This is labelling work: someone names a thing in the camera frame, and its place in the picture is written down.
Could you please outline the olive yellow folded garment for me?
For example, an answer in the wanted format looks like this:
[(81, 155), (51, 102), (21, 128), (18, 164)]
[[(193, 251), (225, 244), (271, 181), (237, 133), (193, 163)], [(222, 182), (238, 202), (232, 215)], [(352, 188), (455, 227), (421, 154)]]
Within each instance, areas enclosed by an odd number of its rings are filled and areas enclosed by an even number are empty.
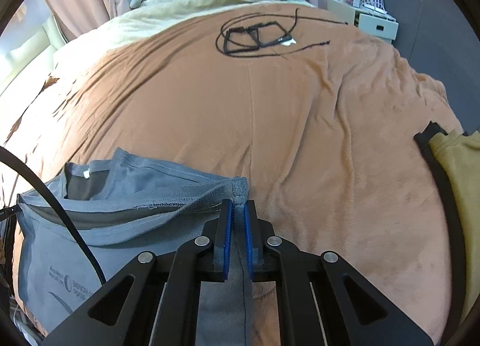
[(414, 136), (439, 192), (451, 258), (451, 304), (441, 345), (479, 344), (479, 132), (436, 122)]

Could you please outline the orange-brown bed blanket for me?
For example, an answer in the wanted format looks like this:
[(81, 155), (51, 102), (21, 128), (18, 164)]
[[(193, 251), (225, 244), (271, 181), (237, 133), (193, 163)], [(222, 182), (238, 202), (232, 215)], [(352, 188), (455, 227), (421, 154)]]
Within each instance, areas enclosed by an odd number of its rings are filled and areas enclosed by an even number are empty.
[(43, 179), (116, 149), (243, 176), (259, 216), (335, 250), (434, 341), (451, 304), (448, 228), (413, 137), (461, 124), (444, 85), (390, 44), (292, 4), (188, 19), (58, 72), (7, 148)]

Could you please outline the grey t-shirt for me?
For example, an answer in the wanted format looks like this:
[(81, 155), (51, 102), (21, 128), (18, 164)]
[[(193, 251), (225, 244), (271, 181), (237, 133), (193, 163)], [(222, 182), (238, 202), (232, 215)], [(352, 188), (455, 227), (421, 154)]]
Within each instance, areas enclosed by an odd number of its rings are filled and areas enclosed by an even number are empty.
[[(69, 162), (47, 183), (81, 237), (113, 277), (139, 253), (171, 253), (198, 237), (222, 200), (235, 215), (247, 202), (244, 177), (226, 178), (171, 161), (118, 149), (109, 160)], [(44, 332), (53, 331), (100, 287), (97, 275), (64, 224), (34, 190), (17, 197), (24, 236), (16, 296)], [(196, 342), (251, 343), (252, 289), (241, 243), (241, 220), (233, 220), (228, 278), (202, 286)]]

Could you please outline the white bedside cabinet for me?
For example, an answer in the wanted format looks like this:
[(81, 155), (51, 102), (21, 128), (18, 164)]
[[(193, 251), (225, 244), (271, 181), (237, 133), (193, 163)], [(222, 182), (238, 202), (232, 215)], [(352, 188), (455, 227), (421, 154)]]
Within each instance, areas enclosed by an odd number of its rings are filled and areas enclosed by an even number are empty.
[(399, 24), (388, 14), (369, 10), (363, 5), (356, 8), (341, 0), (327, 0), (327, 10), (333, 13), (338, 20), (355, 26), (389, 44), (396, 40)]

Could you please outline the cream beige duvet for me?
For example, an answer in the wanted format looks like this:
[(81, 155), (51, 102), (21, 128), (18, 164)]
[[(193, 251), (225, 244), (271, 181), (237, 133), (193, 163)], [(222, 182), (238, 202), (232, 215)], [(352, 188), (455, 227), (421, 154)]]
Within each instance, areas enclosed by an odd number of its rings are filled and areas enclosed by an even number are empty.
[(303, 0), (170, 0), (154, 2), (115, 17), (64, 45), (54, 55), (55, 69), (58, 72), (87, 71), (108, 51), (160, 33), (187, 19), (264, 2), (286, 2), (311, 6), (310, 3)]

